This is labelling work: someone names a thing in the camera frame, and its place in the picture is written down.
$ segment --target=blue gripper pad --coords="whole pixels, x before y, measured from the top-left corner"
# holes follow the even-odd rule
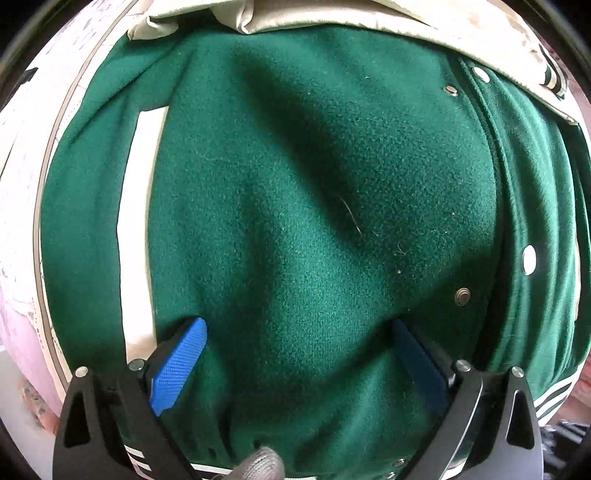
[[[427,405],[443,416],[450,405],[444,375],[400,319],[393,321],[392,328],[397,353],[413,378],[415,388]]]
[[[205,320],[198,318],[187,329],[152,380],[150,407],[157,416],[177,401],[206,342],[207,325]]]

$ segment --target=snap button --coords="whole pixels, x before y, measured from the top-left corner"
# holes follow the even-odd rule
[[[472,71],[474,72],[474,75],[480,78],[480,80],[482,80],[484,83],[491,81],[491,78],[488,76],[487,72],[482,70],[480,67],[472,67]]]
[[[463,307],[466,303],[470,301],[470,290],[467,288],[460,288],[456,292],[456,305],[459,307]]]
[[[523,250],[523,272],[525,275],[531,275],[534,272],[536,262],[535,249],[528,245]]]
[[[446,86],[443,91],[445,93],[448,93],[449,95],[451,95],[452,97],[457,97],[457,90],[455,87],[452,87],[451,85]]]

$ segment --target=white snap button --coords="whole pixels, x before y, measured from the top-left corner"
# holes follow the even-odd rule
[[[472,71],[474,72],[474,75],[480,78],[480,80],[482,80],[484,83],[491,81],[491,78],[488,76],[487,72],[482,70],[480,67],[472,67]]]
[[[528,245],[523,250],[523,272],[525,275],[531,275],[535,270],[535,249]]]

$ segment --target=gloved hand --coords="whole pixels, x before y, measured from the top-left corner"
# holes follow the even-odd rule
[[[283,460],[275,450],[262,447],[224,477],[224,480],[284,480]]]

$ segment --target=metal screw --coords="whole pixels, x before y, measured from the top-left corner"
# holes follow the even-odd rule
[[[127,367],[132,371],[132,372],[139,372],[140,370],[143,369],[144,365],[145,365],[145,361],[143,358],[136,358],[135,360],[132,360],[131,362],[129,362],[127,364]]]
[[[513,367],[511,369],[511,373],[513,375],[515,375],[517,378],[523,378],[524,375],[525,375],[525,373],[523,373],[523,370],[521,368],[519,368],[519,367]]]
[[[460,372],[469,372],[472,369],[472,366],[466,360],[458,360],[456,362],[456,368]]]
[[[452,87],[451,85],[446,86],[443,91],[445,93],[450,94],[452,97],[457,97],[457,90],[455,87]]]
[[[470,290],[467,288],[460,288],[456,292],[456,305],[459,307],[463,307],[466,303],[470,301]]]
[[[77,376],[78,378],[82,378],[82,377],[85,377],[87,373],[88,373],[87,367],[78,367],[78,368],[76,368],[76,372],[74,372],[74,375]]]

